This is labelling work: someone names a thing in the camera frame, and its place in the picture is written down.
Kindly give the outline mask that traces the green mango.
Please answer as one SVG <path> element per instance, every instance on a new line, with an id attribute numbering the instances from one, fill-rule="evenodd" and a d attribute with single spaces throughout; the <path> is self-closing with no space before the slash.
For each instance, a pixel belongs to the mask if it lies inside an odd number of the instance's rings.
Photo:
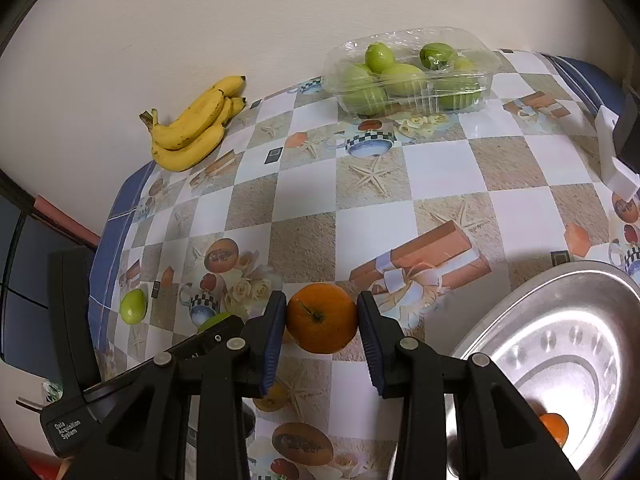
<path id="1" fill-rule="evenodd" d="M 148 300 L 141 288 L 131 289 L 120 300 L 119 315 L 128 325 L 138 324 L 146 315 Z"/>
<path id="2" fill-rule="evenodd" d="M 226 320 L 227 318 L 230 318 L 230 316 L 231 316 L 231 313 L 229 312 L 220 312 L 212 316 L 198 328 L 198 333 L 205 332 L 206 330 L 215 326 L 216 324 L 219 324 L 222 321 Z"/>

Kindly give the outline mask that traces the orange tangerine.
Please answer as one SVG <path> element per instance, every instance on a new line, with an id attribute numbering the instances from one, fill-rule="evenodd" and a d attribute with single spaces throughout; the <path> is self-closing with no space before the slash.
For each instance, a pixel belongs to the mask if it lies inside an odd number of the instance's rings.
<path id="1" fill-rule="evenodd" d="M 346 348 L 357 331 L 357 306 L 334 284 L 314 283 L 296 292 L 286 308 L 286 329 L 300 348 L 333 354 Z"/>
<path id="2" fill-rule="evenodd" d="M 568 440 L 570 428 L 566 420 L 558 413 L 544 413 L 539 416 L 539 420 L 552 435 L 555 442 L 562 448 Z"/>

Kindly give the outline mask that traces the brown longan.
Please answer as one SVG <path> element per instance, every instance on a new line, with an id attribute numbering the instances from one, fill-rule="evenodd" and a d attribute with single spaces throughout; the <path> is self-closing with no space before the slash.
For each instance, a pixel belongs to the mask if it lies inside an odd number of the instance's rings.
<path id="1" fill-rule="evenodd" d="M 253 402 L 259 411 L 266 413 L 280 411 L 288 403 L 288 389 L 280 382 L 275 382 L 264 396 L 254 399 Z"/>

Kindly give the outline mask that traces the clear box of green fruits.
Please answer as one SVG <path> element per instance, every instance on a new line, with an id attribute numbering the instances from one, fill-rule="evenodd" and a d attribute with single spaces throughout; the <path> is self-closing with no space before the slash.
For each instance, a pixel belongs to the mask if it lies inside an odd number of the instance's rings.
<path id="1" fill-rule="evenodd" d="M 431 26 L 340 44 L 326 56 L 321 84 L 352 116 L 457 113 L 484 105 L 499 67 L 470 32 Z"/>

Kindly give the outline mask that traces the checkered plastic tablecloth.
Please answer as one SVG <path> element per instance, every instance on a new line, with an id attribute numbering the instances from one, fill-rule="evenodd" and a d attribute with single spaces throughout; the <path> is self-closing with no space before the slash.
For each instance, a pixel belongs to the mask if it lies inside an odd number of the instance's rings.
<path id="1" fill-rule="evenodd" d="M 348 118 L 318 80 L 242 111 L 204 162 L 147 164 L 115 200 L 91 273 L 105 378 L 194 335 L 209 315 L 262 313 L 314 283 L 370 290 L 436 351 L 501 300 L 582 260 L 639 281 L 639 203 L 600 177 L 594 120 L 620 87 L 569 58 L 502 50 L 469 113 Z M 145 292 L 142 322 L 120 300 Z"/>

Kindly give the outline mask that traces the steel bowl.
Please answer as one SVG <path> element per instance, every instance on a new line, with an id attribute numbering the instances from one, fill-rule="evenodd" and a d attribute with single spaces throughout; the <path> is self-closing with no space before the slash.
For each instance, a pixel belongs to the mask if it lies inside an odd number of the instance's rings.
<path id="1" fill-rule="evenodd" d="M 452 354 L 487 354 L 538 414 L 568 425 L 563 451 L 584 479 L 634 479 L 639 460 L 639 287 L 582 260 L 501 300 Z"/>

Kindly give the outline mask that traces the yellow banana bunch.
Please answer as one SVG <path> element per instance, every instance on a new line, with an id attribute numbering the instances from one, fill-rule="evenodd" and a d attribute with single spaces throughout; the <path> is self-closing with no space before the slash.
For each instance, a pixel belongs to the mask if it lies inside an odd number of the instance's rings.
<path id="1" fill-rule="evenodd" d="M 165 170 L 183 172 L 206 158 L 224 140 L 229 122 L 244 110 L 245 85 L 244 75 L 222 78 L 169 125 L 160 122 L 156 108 L 141 113 L 154 162 Z"/>

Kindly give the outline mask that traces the black charger on white dock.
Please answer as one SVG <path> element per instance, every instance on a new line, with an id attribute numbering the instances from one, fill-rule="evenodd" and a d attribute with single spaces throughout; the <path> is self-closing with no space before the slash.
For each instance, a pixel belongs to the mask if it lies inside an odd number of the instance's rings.
<path id="1" fill-rule="evenodd" d="M 631 162 L 624 161 L 620 143 L 624 125 L 620 116 L 610 108 L 600 106 L 594 120 L 600 157 L 600 177 L 610 191 L 629 202 L 639 191 L 639 170 L 632 168 Z"/>

